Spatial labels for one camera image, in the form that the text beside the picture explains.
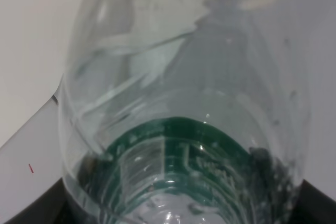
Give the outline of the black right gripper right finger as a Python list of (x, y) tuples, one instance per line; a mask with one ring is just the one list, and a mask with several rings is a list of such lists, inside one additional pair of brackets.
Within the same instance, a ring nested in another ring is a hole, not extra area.
[(293, 222), (335, 224), (335, 201), (304, 180), (293, 210)]

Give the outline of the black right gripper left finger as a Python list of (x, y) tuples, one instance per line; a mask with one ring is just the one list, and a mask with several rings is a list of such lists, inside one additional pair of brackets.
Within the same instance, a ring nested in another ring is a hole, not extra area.
[(5, 223), (76, 223), (67, 202), (62, 179)]

